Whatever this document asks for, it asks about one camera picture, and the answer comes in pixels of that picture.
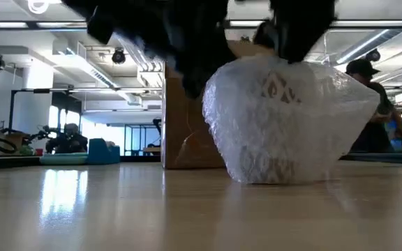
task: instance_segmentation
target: ceiling duct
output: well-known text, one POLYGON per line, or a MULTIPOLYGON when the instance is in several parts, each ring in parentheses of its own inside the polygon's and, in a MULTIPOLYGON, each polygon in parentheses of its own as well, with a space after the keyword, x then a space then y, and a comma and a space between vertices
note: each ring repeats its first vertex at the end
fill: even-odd
POLYGON ((370 38, 367 38, 344 51, 342 56, 336 60, 335 65, 340 65, 353 59, 357 59, 361 55, 374 50, 400 33, 402 33, 402 29, 385 29, 383 31, 376 31, 374 36, 372 35, 370 38))
MULTIPOLYGON (((78 42, 75 45, 76 46, 74 50, 72 48, 72 45, 70 46, 70 43, 68 43, 66 39, 60 38, 57 41, 54 41, 54 52, 62 55, 67 64, 83 70, 85 73, 93 77, 98 82, 106 85, 106 87, 109 87, 111 89, 117 89, 120 87, 119 85, 114 83, 112 78, 107 73, 105 73, 96 64, 90 62, 90 60, 87 59, 87 49, 82 43, 78 42)), ((116 93, 117 95, 128 101, 129 105, 142 105, 142 99, 139 96, 120 91, 116 93)))
POLYGON ((134 44, 117 37, 124 50, 128 52, 137 65, 137 80, 145 87, 162 87, 165 81, 164 62, 149 59, 134 44))

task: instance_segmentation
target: baseball cap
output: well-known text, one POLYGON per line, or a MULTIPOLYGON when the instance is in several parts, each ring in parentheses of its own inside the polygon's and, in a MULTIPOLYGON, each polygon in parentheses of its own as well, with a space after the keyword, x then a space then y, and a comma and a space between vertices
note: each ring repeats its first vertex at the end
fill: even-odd
POLYGON ((356 59, 348 63, 346 72, 347 74, 359 73, 363 77, 371 77, 380 71, 373 68, 369 60, 356 59))

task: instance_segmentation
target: bubble wrap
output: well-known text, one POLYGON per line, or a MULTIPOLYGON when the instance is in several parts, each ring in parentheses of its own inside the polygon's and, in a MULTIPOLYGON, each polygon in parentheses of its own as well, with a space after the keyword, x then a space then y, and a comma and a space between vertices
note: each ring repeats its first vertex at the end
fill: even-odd
POLYGON ((323 180, 379 100, 334 68, 260 55, 219 68, 202 109, 234 180, 286 184, 323 180))

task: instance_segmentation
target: cardboard box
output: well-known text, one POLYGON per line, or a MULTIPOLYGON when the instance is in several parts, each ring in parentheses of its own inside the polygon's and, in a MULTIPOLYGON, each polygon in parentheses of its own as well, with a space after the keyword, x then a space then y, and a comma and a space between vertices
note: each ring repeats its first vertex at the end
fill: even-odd
MULTIPOLYGON (((230 49, 238 56, 274 54, 273 50, 247 42, 230 41, 230 49)), ((224 161, 209 133, 202 115, 202 96, 188 99, 181 76, 166 70, 164 86, 162 154, 166 169, 224 168, 224 161)))

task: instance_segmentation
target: table surface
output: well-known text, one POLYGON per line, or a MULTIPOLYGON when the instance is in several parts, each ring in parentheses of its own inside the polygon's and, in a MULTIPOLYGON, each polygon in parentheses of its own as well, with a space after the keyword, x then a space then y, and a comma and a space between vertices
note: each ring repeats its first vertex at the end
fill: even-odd
POLYGON ((310 185, 159 164, 0 169, 0 250, 402 250, 402 165, 310 185))

